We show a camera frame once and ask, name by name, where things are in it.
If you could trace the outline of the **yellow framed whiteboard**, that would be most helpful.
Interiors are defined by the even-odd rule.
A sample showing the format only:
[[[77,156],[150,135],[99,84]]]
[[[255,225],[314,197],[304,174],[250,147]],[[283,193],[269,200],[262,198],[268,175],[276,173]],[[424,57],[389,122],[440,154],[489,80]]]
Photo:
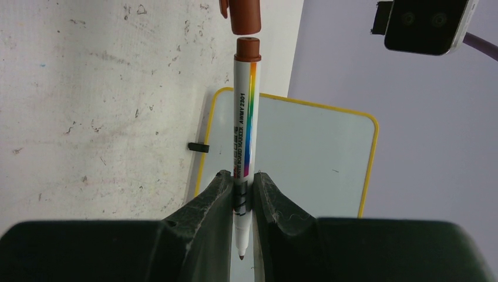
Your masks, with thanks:
[[[255,171],[314,217],[361,217],[378,131],[367,113],[262,94]]]

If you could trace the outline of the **black whiteboard foot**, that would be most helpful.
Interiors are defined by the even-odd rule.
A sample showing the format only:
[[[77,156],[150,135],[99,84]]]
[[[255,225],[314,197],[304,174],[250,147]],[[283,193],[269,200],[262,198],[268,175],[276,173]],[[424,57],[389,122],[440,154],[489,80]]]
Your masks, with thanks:
[[[189,142],[187,148],[193,152],[208,153],[210,146],[204,143]]]

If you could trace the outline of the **brown marker cap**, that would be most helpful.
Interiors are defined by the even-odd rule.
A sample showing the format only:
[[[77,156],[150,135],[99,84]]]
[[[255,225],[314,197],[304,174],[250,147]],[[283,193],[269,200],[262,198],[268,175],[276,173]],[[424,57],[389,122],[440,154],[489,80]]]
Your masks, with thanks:
[[[219,0],[223,18],[230,19],[235,35],[253,35],[261,31],[260,0]]]

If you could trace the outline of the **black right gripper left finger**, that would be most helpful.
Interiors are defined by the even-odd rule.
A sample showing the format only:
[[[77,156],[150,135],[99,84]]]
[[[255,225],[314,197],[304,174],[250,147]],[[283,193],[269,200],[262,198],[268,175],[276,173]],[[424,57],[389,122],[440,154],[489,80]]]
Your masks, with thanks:
[[[162,220],[25,221],[1,237],[2,281],[228,281],[233,179]]]

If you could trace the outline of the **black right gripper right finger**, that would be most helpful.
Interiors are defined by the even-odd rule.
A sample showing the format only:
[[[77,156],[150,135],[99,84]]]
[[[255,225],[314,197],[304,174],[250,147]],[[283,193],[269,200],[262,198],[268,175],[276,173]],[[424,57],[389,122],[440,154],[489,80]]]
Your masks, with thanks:
[[[266,173],[253,184],[257,281],[493,281],[481,252],[446,221],[316,218]]]

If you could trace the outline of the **white whiteboard marker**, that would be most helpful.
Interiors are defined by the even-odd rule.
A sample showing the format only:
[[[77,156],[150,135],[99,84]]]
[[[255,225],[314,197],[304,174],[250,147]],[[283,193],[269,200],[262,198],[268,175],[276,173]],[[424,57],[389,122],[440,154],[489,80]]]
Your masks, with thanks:
[[[249,245],[260,101],[260,40],[237,39],[234,55],[233,219],[238,257]]]

